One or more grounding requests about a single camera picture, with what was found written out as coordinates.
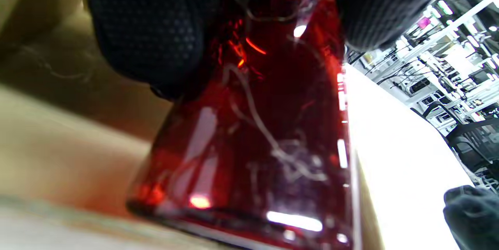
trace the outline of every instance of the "bottle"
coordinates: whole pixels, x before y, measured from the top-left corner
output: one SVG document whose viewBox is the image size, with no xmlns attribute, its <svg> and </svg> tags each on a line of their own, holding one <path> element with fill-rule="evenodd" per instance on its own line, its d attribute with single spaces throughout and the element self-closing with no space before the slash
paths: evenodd
<svg viewBox="0 0 499 250">
<path fill-rule="evenodd" d="M 335 0 L 223 0 L 133 213 L 253 249 L 360 249 Z"/>
</svg>

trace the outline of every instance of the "gloved hand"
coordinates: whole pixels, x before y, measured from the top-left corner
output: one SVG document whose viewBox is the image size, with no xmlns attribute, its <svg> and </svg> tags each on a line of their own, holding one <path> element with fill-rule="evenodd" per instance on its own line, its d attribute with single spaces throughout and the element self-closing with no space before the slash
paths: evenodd
<svg viewBox="0 0 499 250">
<path fill-rule="evenodd" d="M 499 195 L 460 186 L 444 195 L 444 217 L 463 250 L 499 249 Z"/>
<path fill-rule="evenodd" d="M 176 99 L 203 53 L 219 0 L 88 0 L 102 54 L 120 74 Z"/>
<path fill-rule="evenodd" d="M 360 51 L 388 47 L 430 0 L 337 0 L 346 41 Z M 182 94 L 203 54 L 219 0 L 88 0 L 95 33 L 114 69 L 166 99 Z"/>
</svg>

